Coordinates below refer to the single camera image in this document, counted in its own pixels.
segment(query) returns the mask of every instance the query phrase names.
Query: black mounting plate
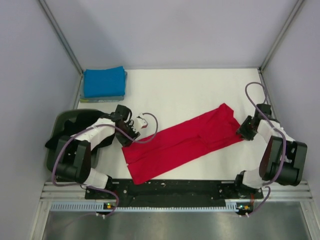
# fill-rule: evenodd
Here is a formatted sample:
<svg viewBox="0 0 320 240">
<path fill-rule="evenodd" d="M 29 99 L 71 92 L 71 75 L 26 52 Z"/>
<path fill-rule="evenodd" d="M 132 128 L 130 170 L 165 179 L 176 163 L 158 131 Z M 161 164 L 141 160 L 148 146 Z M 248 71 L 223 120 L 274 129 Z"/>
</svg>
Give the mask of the black mounting plate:
<svg viewBox="0 0 320 240">
<path fill-rule="evenodd" d="M 234 181 L 220 180 L 149 180 L 135 185 L 132 179 L 113 179 L 108 190 L 119 196 L 119 207 L 224 207 L 227 199 L 239 198 Z M 262 192 L 254 195 L 262 199 Z M 111 194 L 88 188 L 87 200 L 114 199 Z"/>
</svg>

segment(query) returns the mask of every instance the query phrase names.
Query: blue towel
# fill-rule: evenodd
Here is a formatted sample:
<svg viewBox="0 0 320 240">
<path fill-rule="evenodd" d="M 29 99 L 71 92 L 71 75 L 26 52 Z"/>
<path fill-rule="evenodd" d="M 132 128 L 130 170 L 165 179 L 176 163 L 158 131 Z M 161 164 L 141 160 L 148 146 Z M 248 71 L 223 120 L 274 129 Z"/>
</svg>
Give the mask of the blue towel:
<svg viewBox="0 0 320 240">
<path fill-rule="evenodd" d="M 126 76 L 123 66 L 105 70 L 87 69 L 83 75 L 85 98 L 114 97 L 126 94 Z"/>
</svg>

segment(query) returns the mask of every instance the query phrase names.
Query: black cloth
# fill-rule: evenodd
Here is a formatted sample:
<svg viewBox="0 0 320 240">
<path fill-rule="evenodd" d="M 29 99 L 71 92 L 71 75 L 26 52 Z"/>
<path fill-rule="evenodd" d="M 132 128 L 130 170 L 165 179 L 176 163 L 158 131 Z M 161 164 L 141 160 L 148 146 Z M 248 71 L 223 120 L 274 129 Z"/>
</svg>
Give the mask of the black cloth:
<svg viewBox="0 0 320 240">
<path fill-rule="evenodd" d="M 63 131 L 55 134 L 52 138 L 50 138 L 46 144 L 45 147 L 50 150 L 56 150 L 58 141 L 62 136 L 72 136 L 74 134 L 77 134 L 87 127 L 94 124 L 100 117 L 103 115 L 106 115 L 102 111 L 89 111 L 89 112 L 81 112 L 76 117 L 75 122 L 72 122 L 71 120 L 67 120 L 64 122 L 64 128 Z M 97 150 L 98 148 L 103 148 L 106 146 L 109 146 L 112 144 L 113 139 L 115 135 L 111 135 L 106 137 L 100 144 L 98 144 L 92 151 Z"/>
</svg>

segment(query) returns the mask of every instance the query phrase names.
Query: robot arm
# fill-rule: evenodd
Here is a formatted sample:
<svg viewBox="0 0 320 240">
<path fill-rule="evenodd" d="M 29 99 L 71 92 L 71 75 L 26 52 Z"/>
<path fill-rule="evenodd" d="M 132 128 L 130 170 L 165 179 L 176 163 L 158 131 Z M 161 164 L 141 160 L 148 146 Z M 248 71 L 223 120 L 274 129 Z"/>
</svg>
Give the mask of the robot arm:
<svg viewBox="0 0 320 240">
<path fill-rule="evenodd" d="M 124 147 L 130 146 L 132 140 L 124 136 L 114 127 L 95 126 L 101 124 L 115 126 L 124 131 L 132 139 L 136 139 L 140 136 L 139 131 L 143 128 L 146 128 L 148 123 L 143 118 L 143 114 L 140 114 L 135 119 L 127 120 L 129 115 L 131 118 L 132 112 L 129 108 L 118 105 L 115 112 L 112 112 L 111 114 L 104 113 L 96 120 L 94 124 L 88 125 L 87 128 L 93 129 L 77 136 L 71 141 L 66 150 L 63 152 L 60 161 L 57 164 L 55 171 L 56 176 L 83 185 L 90 185 L 100 189 L 106 188 L 106 185 L 108 182 L 110 182 L 109 180 L 111 180 L 111 177 L 98 172 L 92 167 L 92 150 L 105 140 L 108 141 L 107 144 L 104 144 L 104 146 L 111 145 L 114 136 Z M 57 159 L 61 149 L 72 136 L 74 135 L 64 135 L 58 139 L 54 159 Z M 54 162 L 47 164 L 47 166 L 50 171 L 53 171 Z"/>
<path fill-rule="evenodd" d="M 248 116 L 237 131 L 243 139 L 248 141 L 253 140 L 256 134 L 260 134 L 267 143 L 260 166 L 255 170 L 242 171 L 236 177 L 236 187 L 244 196 L 261 188 L 265 182 L 272 180 L 278 172 L 282 156 L 283 137 L 275 129 L 281 131 L 286 140 L 283 167 L 275 182 L 281 185 L 298 185 L 302 179 L 307 154 L 307 145 L 288 136 L 280 123 L 276 119 L 272 119 L 270 105 L 258 104 L 257 107 L 267 116 L 274 127 L 271 127 L 268 121 L 256 110 L 254 117 Z"/>
</svg>

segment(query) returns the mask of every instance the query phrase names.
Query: metal frame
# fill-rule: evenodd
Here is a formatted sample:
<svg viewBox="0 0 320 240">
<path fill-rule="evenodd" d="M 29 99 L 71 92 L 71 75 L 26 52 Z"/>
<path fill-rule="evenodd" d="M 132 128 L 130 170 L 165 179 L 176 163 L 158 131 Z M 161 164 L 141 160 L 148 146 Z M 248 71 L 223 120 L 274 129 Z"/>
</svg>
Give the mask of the metal frame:
<svg viewBox="0 0 320 240">
<path fill-rule="evenodd" d="M 63 48 L 65 49 L 70 60 L 74 64 L 75 68 L 80 74 L 79 85 L 77 86 L 77 94 L 74 98 L 73 109 L 78 107 L 79 97 L 80 97 L 80 85 L 83 81 L 83 69 L 77 60 L 72 48 L 70 47 L 65 35 L 63 34 L 61 28 L 59 27 L 57 21 L 55 20 L 54 15 L 52 14 L 46 0 L 37 0 L 40 7 L 44 11 L 47 19 L 53 27 L 59 41 L 61 42 Z M 294 8 L 292 9 L 289 17 L 284 23 L 279 35 L 275 39 L 272 47 L 270 48 L 268 54 L 266 55 L 261 67 L 258 69 L 259 77 L 261 83 L 266 88 L 267 102 L 271 104 L 274 117 L 276 117 L 276 112 L 274 105 L 268 94 L 268 88 L 266 86 L 263 71 L 268 66 L 272 56 L 280 46 L 281 42 L 286 36 L 288 29 L 293 24 L 294 20 L 297 18 L 299 12 L 303 8 L 306 0 L 297 0 Z M 108 200 L 96 200 L 94 203 L 103 203 Z M 318 209 L 315 205 L 314 199 L 312 197 L 309 185 L 307 181 L 302 181 L 298 186 L 281 186 L 277 183 L 271 185 L 271 194 L 268 202 L 300 202 L 301 209 L 305 218 L 305 222 L 309 229 L 310 235 L 313 240 L 320 240 L 320 215 Z M 44 235 L 44 230 L 48 220 L 49 212 L 52 205 L 68 202 L 68 203 L 89 203 L 93 202 L 92 200 L 85 199 L 85 190 L 80 186 L 67 186 L 67 187 L 56 187 L 51 182 L 46 182 L 44 184 L 42 194 L 39 200 L 39 205 L 37 212 L 34 218 L 33 226 L 31 229 L 31 240 L 41 240 Z M 239 199 L 229 199 L 226 202 L 230 204 L 234 202 L 241 202 Z"/>
<path fill-rule="evenodd" d="M 58 37 L 60 43 L 62 44 L 66 54 L 69 56 L 74 67 L 77 69 L 79 74 L 82 74 L 83 69 L 82 69 L 79 61 L 77 60 L 76 55 L 74 54 L 73 50 L 71 49 L 64 33 L 62 32 L 61 28 L 59 27 L 54 15 L 52 14 L 46 0 L 37 0 L 37 1 L 39 3 L 40 7 L 42 8 L 44 14 L 46 15 L 47 19 L 49 20 L 51 26 L 53 27 L 53 30 L 56 33 L 56 36 Z"/>
<path fill-rule="evenodd" d="M 263 72 L 266 69 L 272 56 L 275 54 L 275 52 L 278 49 L 278 47 L 280 46 L 281 42 L 285 38 L 285 36 L 288 32 L 288 29 L 292 26 L 294 20 L 297 18 L 298 14 L 300 13 L 301 9 L 303 8 L 305 2 L 306 2 L 306 0 L 297 0 L 296 1 L 289 17 L 285 21 L 281 31 L 279 32 L 277 38 L 273 42 L 272 47 L 270 48 L 268 54 L 266 55 L 265 59 L 263 60 L 261 67 L 259 68 L 261 70 L 261 72 Z"/>
</svg>

